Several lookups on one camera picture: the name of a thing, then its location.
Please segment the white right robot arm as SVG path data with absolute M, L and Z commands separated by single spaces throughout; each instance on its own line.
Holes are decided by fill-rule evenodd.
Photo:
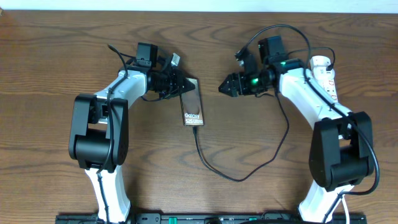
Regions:
M 226 77 L 218 90 L 237 97 L 260 96 L 270 88 L 290 100 L 313 130 L 308 164 L 310 190 L 298 206 L 305 222 L 328 223 L 347 195 L 368 195 L 380 179 L 373 149 L 372 121 L 338 101 L 334 59 L 311 55 L 308 63 L 292 58 L 280 36 L 258 42 L 262 67 L 245 45 L 235 55 L 244 70 Z

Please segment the bronze Galaxy smartphone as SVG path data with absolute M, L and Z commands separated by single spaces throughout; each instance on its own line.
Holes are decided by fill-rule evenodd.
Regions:
M 201 106 L 198 80 L 196 89 L 180 95 L 182 119 L 185 126 L 203 126 L 205 124 Z

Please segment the white power strip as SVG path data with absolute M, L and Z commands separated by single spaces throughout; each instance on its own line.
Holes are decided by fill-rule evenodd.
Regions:
M 335 71 L 331 60 L 326 56 L 316 55 L 311 58 L 310 66 L 314 79 L 331 96 L 332 102 L 337 103 Z

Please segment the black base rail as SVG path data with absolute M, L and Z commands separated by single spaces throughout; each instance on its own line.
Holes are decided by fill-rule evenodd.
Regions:
M 159 213 L 137 213 L 130 215 L 125 222 L 110 223 L 132 223 L 132 224 L 205 224 L 205 223 L 303 223 L 303 221 L 292 213 L 287 212 L 266 212 L 263 215 L 178 215 L 178 214 L 159 214 Z M 106 220 L 92 215 L 57 215 L 55 223 L 107 223 Z M 333 215 L 331 221 L 326 223 L 346 223 L 344 214 Z M 368 223 L 365 215 L 350 215 L 349 223 L 366 224 Z

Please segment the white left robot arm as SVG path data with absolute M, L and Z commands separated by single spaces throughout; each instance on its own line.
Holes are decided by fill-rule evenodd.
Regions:
M 159 54 L 159 47 L 140 42 L 135 56 L 121 53 L 117 77 L 94 94 L 79 94 L 74 101 L 68 145 L 69 155 L 91 180 L 99 206 L 95 223 L 127 223 L 131 201 L 127 197 L 123 167 L 129 149 L 129 109 L 148 91 L 161 100 L 194 90 L 179 69 L 180 56 Z

